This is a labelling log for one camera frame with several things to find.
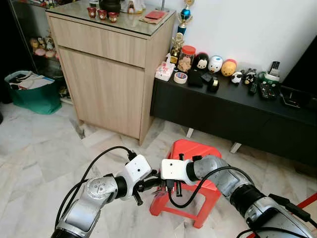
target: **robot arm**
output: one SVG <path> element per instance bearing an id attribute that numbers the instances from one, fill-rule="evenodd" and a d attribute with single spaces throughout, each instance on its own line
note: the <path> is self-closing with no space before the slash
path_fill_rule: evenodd
<path id="1" fill-rule="evenodd" d="M 227 167 L 228 164 L 215 156 L 200 160 L 168 160 L 161 162 L 162 181 L 183 181 L 195 184 L 209 172 Z M 73 202 L 59 221 L 52 238 L 88 238 L 98 221 L 100 210 L 116 198 L 126 200 L 134 196 L 138 205 L 142 201 L 137 193 L 140 181 L 151 173 L 151 167 L 142 155 L 138 155 L 123 171 L 87 181 L 80 198 Z M 259 192 L 252 182 L 235 170 L 222 170 L 208 178 L 226 199 L 240 212 L 250 228 L 275 227 L 313 238 L 308 228 L 272 198 Z M 151 182 L 151 187 L 158 186 Z M 296 236 L 277 231 L 258 231 L 261 238 L 293 238 Z"/>

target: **black teapot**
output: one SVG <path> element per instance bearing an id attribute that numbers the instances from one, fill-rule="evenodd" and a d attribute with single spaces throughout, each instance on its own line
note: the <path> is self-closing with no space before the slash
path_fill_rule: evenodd
<path id="1" fill-rule="evenodd" d="M 107 12 L 117 12 L 121 10 L 120 0 L 99 0 L 99 6 Z"/>

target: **tv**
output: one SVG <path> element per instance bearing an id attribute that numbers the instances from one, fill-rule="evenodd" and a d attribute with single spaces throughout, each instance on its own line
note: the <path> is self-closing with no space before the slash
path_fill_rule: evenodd
<path id="1" fill-rule="evenodd" d="M 308 46 L 297 64 L 289 72 L 281 87 L 302 95 L 317 98 L 317 36 Z"/>

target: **glass top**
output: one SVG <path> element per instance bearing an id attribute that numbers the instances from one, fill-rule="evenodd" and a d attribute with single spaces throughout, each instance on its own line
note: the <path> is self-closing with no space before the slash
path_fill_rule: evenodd
<path id="1" fill-rule="evenodd" d="M 88 15 L 87 7 L 89 7 L 89 3 L 87 0 L 80 0 L 76 2 L 72 2 L 66 5 L 58 6 L 55 8 L 47 9 L 47 12 L 61 14 L 69 17 L 75 17 L 82 20 L 87 20 L 94 23 L 99 23 L 111 27 L 120 28 L 127 31 L 132 31 L 139 34 L 144 34 L 151 36 L 160 26 L 163 25 L 175 12 L 174 10 L 170 10 L 170 12 L 161 20 L 158 24 L 150 24 L 146 22 L 142 22 L 139 19 L 144 17 L 149 12 L 155 10 L 155 6 L 146 5 L 146 10 L 141 14 L 127 14 L 121 12 L 119 17 L 117 18 L 116 23 L 111 23 L 108 19 L 101 21 L 98 16 L 96 18 L 90 18 Z"/>

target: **red cup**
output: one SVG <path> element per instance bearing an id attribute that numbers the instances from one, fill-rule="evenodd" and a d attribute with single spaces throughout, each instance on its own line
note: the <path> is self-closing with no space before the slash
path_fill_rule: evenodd
<path id="1" fill-rule="evenodd" d="M 107 19 L 107 11 L 99 9 L 98 16 L 99 16 L 100 20 L 106 20 Z"/>
<path id="2" fill-rule="evenodd" d="M 96 17 L 96 8 L 95 7 L 88 7 L 88 14 L 91 18 L 95 18 Z"/>
<path id="3" fill-rule="evenodd" d="M 112 23 L 115 23 L 117 21 L 118 13 L 116 12 L 108 12 L 109 19 Z"/>

